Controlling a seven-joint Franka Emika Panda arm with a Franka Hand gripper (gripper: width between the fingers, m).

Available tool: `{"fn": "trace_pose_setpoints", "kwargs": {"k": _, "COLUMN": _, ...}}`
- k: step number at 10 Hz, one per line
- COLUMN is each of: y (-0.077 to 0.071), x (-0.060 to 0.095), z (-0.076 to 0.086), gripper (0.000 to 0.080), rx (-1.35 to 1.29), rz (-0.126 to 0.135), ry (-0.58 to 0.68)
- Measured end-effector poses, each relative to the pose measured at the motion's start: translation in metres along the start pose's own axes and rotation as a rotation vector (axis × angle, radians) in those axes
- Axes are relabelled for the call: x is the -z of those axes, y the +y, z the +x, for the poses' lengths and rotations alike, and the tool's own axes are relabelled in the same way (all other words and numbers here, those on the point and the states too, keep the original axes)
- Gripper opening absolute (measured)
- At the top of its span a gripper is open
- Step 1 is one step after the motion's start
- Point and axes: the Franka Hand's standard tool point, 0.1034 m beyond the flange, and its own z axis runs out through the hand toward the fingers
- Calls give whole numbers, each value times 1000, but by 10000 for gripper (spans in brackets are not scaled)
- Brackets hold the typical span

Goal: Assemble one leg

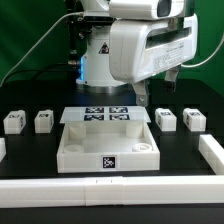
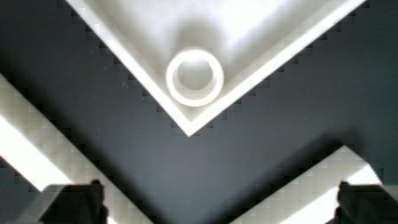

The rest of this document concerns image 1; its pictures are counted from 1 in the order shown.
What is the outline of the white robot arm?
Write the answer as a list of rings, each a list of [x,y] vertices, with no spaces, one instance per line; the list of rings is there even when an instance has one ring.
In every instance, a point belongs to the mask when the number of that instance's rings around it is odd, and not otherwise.
[[[64,0],[68,63],[89,92],[113,94],[131,85],[147,106],[149,78],[165,74],[173,92],[181,65],[196,53],[195,0]]]

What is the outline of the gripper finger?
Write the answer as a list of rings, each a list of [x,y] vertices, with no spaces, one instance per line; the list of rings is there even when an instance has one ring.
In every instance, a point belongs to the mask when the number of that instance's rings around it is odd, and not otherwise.
[[[136,104],[138,106],[147,107],[149,101],[148,84],[146,80],[133,84],[136,94]]]
[[[180,72],[180,66],[175,66],[166,71],[164,85],[168,91],[176,90],[177,77]]]

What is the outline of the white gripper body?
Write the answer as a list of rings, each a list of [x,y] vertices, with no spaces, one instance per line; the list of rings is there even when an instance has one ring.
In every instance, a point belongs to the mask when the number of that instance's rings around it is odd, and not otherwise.
[[[179,29],[170,24],[170,19],[115,21],[109,38],[113,78],[134,84],[191,60],[197,48],[197,16],[185,17]]]

